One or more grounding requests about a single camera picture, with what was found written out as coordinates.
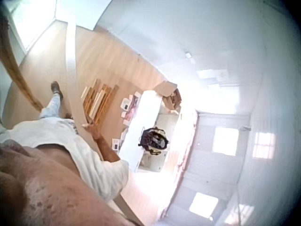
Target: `man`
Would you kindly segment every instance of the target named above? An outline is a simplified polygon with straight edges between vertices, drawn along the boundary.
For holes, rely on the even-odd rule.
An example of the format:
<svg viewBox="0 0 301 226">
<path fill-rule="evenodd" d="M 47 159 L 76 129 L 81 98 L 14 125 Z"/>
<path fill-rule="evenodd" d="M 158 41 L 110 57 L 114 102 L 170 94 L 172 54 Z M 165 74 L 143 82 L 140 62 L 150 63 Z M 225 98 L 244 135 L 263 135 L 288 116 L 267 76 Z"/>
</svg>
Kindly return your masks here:
<svg viewBox="0 0 301 226">
<path fill-rule="evenodd" d="M 100 161 L 77 135 L 73 120 L 59 117 L 63 95 L 57 82 L 51 90 L 39 120 L 0 134 L 1 220 L 12 225 L 132 225 L 105 203 L 126 185 L 128 163 L 90 121 L 84 128 L 103 155 Z"/>
</svg>

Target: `cardboard box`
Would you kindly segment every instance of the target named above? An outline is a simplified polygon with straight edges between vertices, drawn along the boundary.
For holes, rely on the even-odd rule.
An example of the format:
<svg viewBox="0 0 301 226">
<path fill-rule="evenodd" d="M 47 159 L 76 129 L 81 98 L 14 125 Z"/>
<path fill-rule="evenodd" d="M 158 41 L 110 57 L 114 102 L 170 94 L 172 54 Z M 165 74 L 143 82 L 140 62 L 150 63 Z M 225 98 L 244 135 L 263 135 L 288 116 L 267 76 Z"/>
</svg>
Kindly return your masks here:
<svg viewBox="0 0 301 226">
<path fill-rule="evenodd" d="M 155 88 L 154 91 L 162 95 L 162 100 L 166 108 L 171 111 L 179 110 L 182 98 L 178 90 L 178 85 L 169 81 L 163 81 Z"/>
</svg>

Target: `white t-shirt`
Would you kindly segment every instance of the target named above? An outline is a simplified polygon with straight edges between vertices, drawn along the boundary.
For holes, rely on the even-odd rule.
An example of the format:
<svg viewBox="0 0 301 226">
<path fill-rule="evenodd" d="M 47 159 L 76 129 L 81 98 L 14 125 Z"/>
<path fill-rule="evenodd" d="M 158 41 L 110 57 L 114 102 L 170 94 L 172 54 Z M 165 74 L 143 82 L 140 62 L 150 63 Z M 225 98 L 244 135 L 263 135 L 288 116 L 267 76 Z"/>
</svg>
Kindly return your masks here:
<svg viewBox="0 0 301 226">
<path fill-rule="evenodd" d="M 85 140 L 74 132 L 72 120 L 44 118 L 23 121 L 0 134 L 0 143 L 12 139 L 22 146 L 35 148 L 39 145 L 64 146 L 75 162 L 80 176 L 106 202 L 114 199 L 128 181 L 128 163 L 101 161 Z"/>
</svg>

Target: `wooden floor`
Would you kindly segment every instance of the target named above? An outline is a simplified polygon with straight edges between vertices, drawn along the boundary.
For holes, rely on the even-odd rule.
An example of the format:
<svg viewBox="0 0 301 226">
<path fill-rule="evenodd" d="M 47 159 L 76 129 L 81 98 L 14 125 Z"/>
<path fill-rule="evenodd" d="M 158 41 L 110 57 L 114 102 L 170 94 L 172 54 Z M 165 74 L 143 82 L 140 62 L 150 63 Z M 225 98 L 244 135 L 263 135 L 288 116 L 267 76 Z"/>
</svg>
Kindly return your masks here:
<svg viewBox="0 0 301 226">
<path fill-rule="evenodd" d="M 20 65 L 34 96 L 44 106 L 52 96 L 50 83 L 54 80 L 61 82 L 64 93 L 63 84 L 68 81 L 65 71 L 66 27 L 62 22 L 53 23 Z M 102 127 L 104 137 L 111 141 L 111 138 L 116 136 L 116 128 L 122 125 L 120 99 L 135 91 L 151 89 L 163 81 L 164 77 L 129 47 L 100 27 L 94 31 L 77 28 L 76 56 L 81 92 L 86 85 L 92 85 L 95 78 L 111 86 L 118 84 L 120 87 L 117 100 L 112 103 Z M 68 98 L 64 96 L 62 115 L 68 112 Z M 12 128 L 21 121 L 37 119 L 38 115 L 13 84 L 4 107 L 4 126 Z M 145 225 L 152 225 L 156 221 L 158 211 L 166 203 L 166 194 L 160 188 L 170 186 L 178 157 L 181 156 L 180 152 L 181 150 L 175 150 L 170 153 L 169 163 L 160 174 L 130 175 L 122 194 Z"/>
</svg>

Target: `floor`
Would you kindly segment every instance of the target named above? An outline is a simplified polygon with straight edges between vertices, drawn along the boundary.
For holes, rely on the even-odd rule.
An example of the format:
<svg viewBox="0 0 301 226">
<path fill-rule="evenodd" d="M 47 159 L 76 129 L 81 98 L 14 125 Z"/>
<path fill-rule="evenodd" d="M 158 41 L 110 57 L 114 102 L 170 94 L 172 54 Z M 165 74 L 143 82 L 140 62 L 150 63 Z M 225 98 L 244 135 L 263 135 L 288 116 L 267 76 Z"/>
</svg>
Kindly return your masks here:
<svg viewBox="0 0 301 226">
<path fill-rule="evenodd" d="M 45 106 L 51 98 L 50 83 L 57 80 L 64 92 L 64 82 L 68 80 L 65 71 L 65 36 L 66 24 L 54 22 L 38 39 L 20 65 L 21 72 L 32 89 L 34 96 Z M 101 27 L 93 32 L 78 28 L 76 33 L 77 73 L 80 91 L 86 85 L 92 85 L 95 78 L 113 86 L 119 85 L 119 97 L 126 97 L 135 91 L 151 89 L 163 81 L 164 77 L 143 58 L 134 53 L 114 36 Z M 62 115 L 69 111 L 68 96 L 64 96 Z M 119 126 L 120 102 L 112 103 L 110 114 L 102 127 L 104 137 L 111 141 L 114 129 Z M 6 128 L 25 120 L 34 120 L 38 112 L 29 105 L 27 100 L 13 84 L 5 104 L 3 123 Z M 133 211 L 145 225 L 152 225 L 159 217 L 162 208 L 171 198 L 174 187 L 174 170 L 181 162 L 183 149 L 171 150 L 162 173 L 136 173 L 130 180 L 122 195 Z"/>
</svg>

